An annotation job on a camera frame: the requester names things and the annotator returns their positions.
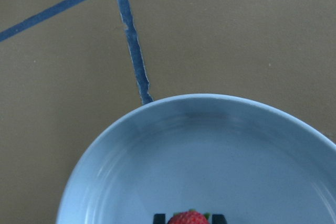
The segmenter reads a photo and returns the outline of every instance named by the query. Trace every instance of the white plate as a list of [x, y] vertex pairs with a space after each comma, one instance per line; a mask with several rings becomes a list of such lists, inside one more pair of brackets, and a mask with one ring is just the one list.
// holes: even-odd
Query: white plate
[[152, 102], [80, 159], [58, 224], [151, 224], [196, 208], [228, 224], [336, 223], [336, 146], [298, 119], [227, 95]]

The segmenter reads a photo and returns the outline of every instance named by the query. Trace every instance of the blue line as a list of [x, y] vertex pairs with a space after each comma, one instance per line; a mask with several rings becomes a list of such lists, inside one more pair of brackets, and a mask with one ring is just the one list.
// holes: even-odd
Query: blue line
[[65, 10], [83, 2], [85, 0], [64, 0], [48, 9], [45, 9], [44, 11], [22, 21], [21, 23], [18, 23], [7, 30], [4, 30], [0, 32], [0, 42], [10, 38], [11, 36], [14, 36], [32, 26], [35, 26], [42, 21], [45, 21], [46, 19], [49, 19], [61, 12], [64, 12]]
[[149, 81], [146, 75], [146, 70], [139, 45], [138, 33], [133, 23], [133, 16], [131, 12], [130, 2], [129, 0], [117, 0], [117, 1], [122, 21], [124, 22], [124, 24], [127, 25], [125, 33], [128, 41], [128, 47], [133, 62], [135, 77], [137, 79], [142, 104], [147, 104], [149, 102], [152, 102], [153, 98], [148, 92]]

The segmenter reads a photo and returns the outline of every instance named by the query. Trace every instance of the strawberry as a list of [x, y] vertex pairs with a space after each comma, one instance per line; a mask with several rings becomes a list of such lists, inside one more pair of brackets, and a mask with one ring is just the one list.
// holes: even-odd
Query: strawberry
[[209, 224], [209, 222], [203, 214], [195, 210], [189, 210], [174, 215], [168, 221], [168, 224]]

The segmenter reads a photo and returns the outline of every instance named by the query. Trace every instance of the floor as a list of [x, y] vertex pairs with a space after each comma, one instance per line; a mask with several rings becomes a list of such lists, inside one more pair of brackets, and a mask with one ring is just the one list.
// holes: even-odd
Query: floor
[[335, 0], [0, 0], [0, 8], [0, 223], [55, 222], [81, 154], [152, 99], [249, 98], [336, 142]]

